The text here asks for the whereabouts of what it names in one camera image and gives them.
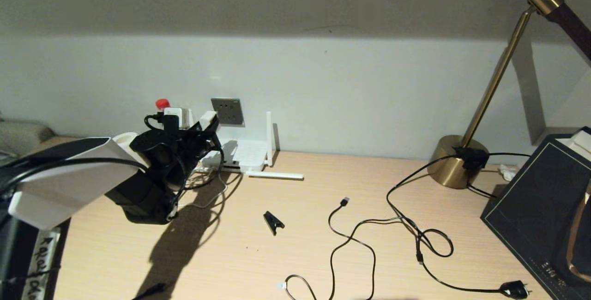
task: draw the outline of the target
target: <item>desk surface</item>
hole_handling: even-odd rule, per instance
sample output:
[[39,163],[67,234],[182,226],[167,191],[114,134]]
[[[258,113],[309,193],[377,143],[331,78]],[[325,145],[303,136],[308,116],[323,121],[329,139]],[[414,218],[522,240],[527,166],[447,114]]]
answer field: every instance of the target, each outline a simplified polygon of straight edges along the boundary
[[[224,174],[231,182],[224,204],[211,210],[183,207],[165,226],[132,224],[103,197],[72,218],[55,298],[130,300],[140,289],[176,281],[168,294],[146,300],[287,300],[278,283],[295,273],[308,280],[317,298],[327,299],[329,256],[344,240],[330,231],[329,213],[350,197],[333,218],[335,228],[346,234],[360,220],[391,218],[386,192],[424,163],[281,151],[270,170],[303,173],[304,181]],[[490,171],[482,172],[475,185],[491,192],[505,183]],[[181,203],[203,204],[220,188],[217,184],[187,193]],[[437,228],[454,242],[450,258],[423,250],[426,264],[441,280],[459,287],[498,288],[521,279],[534,291],[530,299],[549,299],[479,219],[484,197],[445,188],[425,176],[397,189],[392,200],[419,227]],[[285,224],[276,237],[264,221],[267,210]],[[431,279],[416,262],[414,238],[401,224],[364,225],[356,237],[376,251],[376,300],[506,299],[455,291]],[[445,241],[433,239],[442,252],[447,250]],[[334,269],[335,299],[369,296],[372,256],[367,248],[346,246],[335,254]],[[297,279],[289,282],[289,289],[298,300],[312,298]]]

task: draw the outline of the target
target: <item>white label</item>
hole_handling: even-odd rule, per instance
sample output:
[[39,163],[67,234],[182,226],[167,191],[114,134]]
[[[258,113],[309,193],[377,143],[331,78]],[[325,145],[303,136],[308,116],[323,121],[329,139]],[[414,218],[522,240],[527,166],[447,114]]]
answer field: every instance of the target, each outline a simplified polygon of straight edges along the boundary
[[[51,269],[51,262],[53,262],[53,255],[55,254],[55,249],[57,248],[57,242],[59,239],[59,227],[55,227],[49,231],[39,231],[27,275],[44,272]],[[43,300],[45,298],[47,279],[49,279],[49,275],[50,273],[44,273],[43,275],[37,277],[28,278],[25,281],[26,284],[25,288],[23,289],[21,300]]]

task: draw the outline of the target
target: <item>cable connector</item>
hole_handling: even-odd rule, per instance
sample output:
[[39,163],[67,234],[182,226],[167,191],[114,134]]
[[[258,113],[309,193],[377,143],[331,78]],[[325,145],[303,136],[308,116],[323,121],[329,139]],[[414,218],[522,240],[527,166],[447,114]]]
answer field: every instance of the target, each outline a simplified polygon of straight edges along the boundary
[[511,299],[525,299],[528,295],[530,295],[530,292],[522,281],[503,283],[503,285],[501,285],[499,288],[499,291],[504,296]]
[[486,166],[488,153],[482,149],[471,147],[454,147],[456,154],[464,160],[464,168],[467,170],[479,170]]

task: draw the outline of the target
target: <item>wall socket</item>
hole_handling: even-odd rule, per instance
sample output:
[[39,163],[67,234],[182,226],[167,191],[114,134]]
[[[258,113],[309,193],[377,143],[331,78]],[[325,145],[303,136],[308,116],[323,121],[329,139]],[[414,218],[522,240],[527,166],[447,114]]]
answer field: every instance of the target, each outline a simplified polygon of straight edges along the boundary
[[242,106],[238,98],[212,98],[211,104],[221,125],[244,125]]

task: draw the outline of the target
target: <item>white cable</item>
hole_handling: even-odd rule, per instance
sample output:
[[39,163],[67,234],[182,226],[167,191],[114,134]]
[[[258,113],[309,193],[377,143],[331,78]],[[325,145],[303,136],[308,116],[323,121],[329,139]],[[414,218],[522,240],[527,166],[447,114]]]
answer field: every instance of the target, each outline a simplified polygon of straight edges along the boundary
[[214,196],[211,200],[209,200],[209,202],[207,204],[205,204],[205,205],[199,205],[197,203],[179,204],[179,208],[180,207],[197,207],[197,208],[200,208],[200,209],[207,209],[207,208],[209,208],[209,206],[212,203],[214,203],[215,201],[217,201],[218,197],[220,197],[223,193],[226,192],[226,189],[228,189],[228,184],[226,184],[226,182],[224,182],[224,180],[222,179],[222,172],[218,172],[217,173],[217,178],[223,184],[224,188],[216,196]]

